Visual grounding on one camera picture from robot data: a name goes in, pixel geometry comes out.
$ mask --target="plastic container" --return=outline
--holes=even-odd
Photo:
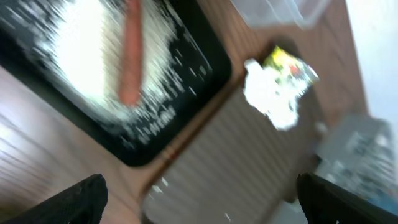
[[[249,27],[297,24],[311,29],[330,0],[231,0]]]

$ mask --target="sausage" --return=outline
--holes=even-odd
[[[126,1],[127,13],[119,99],[124,105],[134,106],[139,101],[142,77],[141,3],[140,0]]]

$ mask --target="white powder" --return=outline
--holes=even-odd
[[[45,63],[58,76],[55,81],[61,80],[77,94],[74,103],[85,113],[105,123],[157,116],[159,106],[171,97],[164,87],[169,86],[168,80],[183,91],[180,77],[170,70],[174,24],[154,0],[141,0],[141,4],[142,100],[136,107],[124,106],[118,99],[123,9],[102,0],[61,0],[52,6],[59,18],[50,27],[50,38],[38,40],[39,52],[50,55]]]

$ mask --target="food packet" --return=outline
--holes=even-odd
[[[246,101],[266,115],[276,129],[287,131],[295,126],[299,120],[299,99],[318,80],[314,70],[280,47],[274,49],[262,66],[250,59],[245,67]]]

